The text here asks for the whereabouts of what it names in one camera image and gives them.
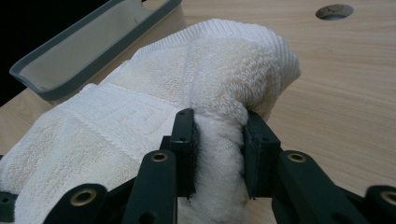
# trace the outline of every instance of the wooden table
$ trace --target wooden table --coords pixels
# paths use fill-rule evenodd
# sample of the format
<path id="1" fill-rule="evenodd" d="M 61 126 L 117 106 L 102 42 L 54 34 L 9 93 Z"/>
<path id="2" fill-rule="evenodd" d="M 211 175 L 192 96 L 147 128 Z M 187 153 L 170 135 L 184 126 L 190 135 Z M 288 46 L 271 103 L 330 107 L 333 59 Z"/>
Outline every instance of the wooden table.
<path id="1" fill-rule="evenodd" d="M 283 149 L 312 156 L 335 184 L 363 195 L 396 186 L 396 2 L 345 0 L 354 12 L 323 21 L 334 1 L 184 0 L 186 23 L 210 18 L 258 23 L 289 42 L 302 76 L 279 98 L 268 124 Z M 0 108 L 0 153 L 51 109 L 30 90 Z M 251 223 L 275 223 L 269 199 L 251 201 Z"/>

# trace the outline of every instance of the terry cloth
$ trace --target terry cloth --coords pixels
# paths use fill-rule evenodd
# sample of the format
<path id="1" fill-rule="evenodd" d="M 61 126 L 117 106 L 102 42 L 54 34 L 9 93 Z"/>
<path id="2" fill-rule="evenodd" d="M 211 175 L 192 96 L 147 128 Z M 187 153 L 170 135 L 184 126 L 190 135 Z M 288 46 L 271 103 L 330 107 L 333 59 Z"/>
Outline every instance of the terry cloth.
<path id="1" fill-rule="evenodd" d="M 179 223 L 246 223 L 241 174 L 247 110 L 268 119 L 300 75 L 286 41 L 258 24 L 209 20 L 140 49 L 99 85 L 43 114 L 0 161 L 0 190 L 19 194 L 15 223 L 42 223 L 70 189 L 112 190 L 194 110 L 201 133 L 196 189 Z"/>

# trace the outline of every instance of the screw hole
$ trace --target screw hole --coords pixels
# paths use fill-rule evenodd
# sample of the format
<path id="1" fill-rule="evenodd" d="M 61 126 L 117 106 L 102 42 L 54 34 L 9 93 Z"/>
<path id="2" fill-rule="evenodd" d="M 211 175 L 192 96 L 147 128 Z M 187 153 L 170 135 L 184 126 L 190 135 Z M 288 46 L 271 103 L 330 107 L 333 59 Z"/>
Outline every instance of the screw hole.
<path id="1" fill-rule="evenodd" d="M 336 4 L 320 8 L 315 15 L 323 21 L 339 21 L 352 15 L 352 13 L 353 7 Z"/>
<path id="2" fill-rule="evenodd" d="M 305 162 L 306 158 L 305 156 L 298 154 L 298 153 L 290 153 L 288 155 L 289 160 L 295 161 L 295 162 Z"/>
<path id="3" fill-rule="evenodd" d="M 341 214 L 341 213 L 332 214 L 332 220 L 335 221 L 336 223 L 340 223 L 340 224 L 352 224 L 353 223 L 348 216 Z"/>
<path id="4" fill-rule="evenodd" d="M 93 201 L 96 197 L 95 189 L 82 189 L 70 198 L 70 203 L 74 206 L 83 206 Z"/>
<path id="5" fill-rule="evenodd" d="M 382 191 L 381 192 L 381 197 L 387 203 L 396 205 L 396 192 L 394 192 L 394 191 Z"/>
<path id="6" fill-rule="evenodd" d="M 155 218 L 156 218 L 155 213 L 146 212 L 146 213 L 142 214 L 142 216 L 140 216 L 139 223 L 140 224 L 152 224 L 152 223 L 154 223 Z"/>
<path id="7" fill-rule="evenodd" d="M 154 155 L 151 156 L 152 161 L 166 161 L 168 159 L 168 155 L 165 153 L 155 153 Z"/>
<path id="8" fill-rule="evenodd" d="M 262 137 L 261 140 L 262 142 L 269 142 L 271 139 L 267 137 Z"/>

